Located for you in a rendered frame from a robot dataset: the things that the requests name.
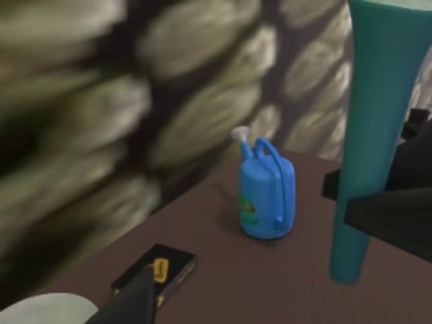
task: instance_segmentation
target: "logo on watering can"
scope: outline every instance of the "logo on watering can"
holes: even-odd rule
[[[254,205],[243,196],[240,196],[240,211],[242,214],[242,223],[248,225],[258,225],[259,219],[255,215]]]

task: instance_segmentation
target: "teal tube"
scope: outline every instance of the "teal tube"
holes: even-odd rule
[[[430,11],[349,1],[354,75],[331,249],[330,275],[360,277],[369,237],[344,223],[349,199],[382,192],[416,75],[432,41]]]

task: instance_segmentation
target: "blue watering can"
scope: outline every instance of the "blue watering can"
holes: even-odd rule
[[[246,126],[237,127],[231,133],[240,141],[243,156],[239,181],[240,221],[243,230],[254,238],[280,238],[294,223],[294,167],[265,138],[258,138],[252,150],[247,142],[248,134]]]

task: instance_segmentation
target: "brown table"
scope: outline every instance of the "brown table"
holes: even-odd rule
[[[430,324],[432,266],[371,240],[362,279],[328,276],[334,203],[320,197],[337,163],[287,154],[297,171],[292,232],[273,242],[245,236],[237,216],[239,163],[213,174],[44,292],[102,305],[110,283],[154,243],[198,256],[197,268],[157,313],[157,324]]]

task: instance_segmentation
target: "watering can handle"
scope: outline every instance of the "watering can handle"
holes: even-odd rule
[[[281,175],[282,182],[282,200],[283,200],[283,212],[282,216],[276,218],[276,225],[284,226],[288,222],[288,179],[286,172],[284,172],[284,167],[282,165],[282,161],[280,158],[279,152],[277,152],[276,148],[265,138],[259,137],[255,142],[255,155],[260,159],[265,156],[264,149],[267,149],[273,157],[273,160],[276,163],[277,168],[279,169],[279,174]]]

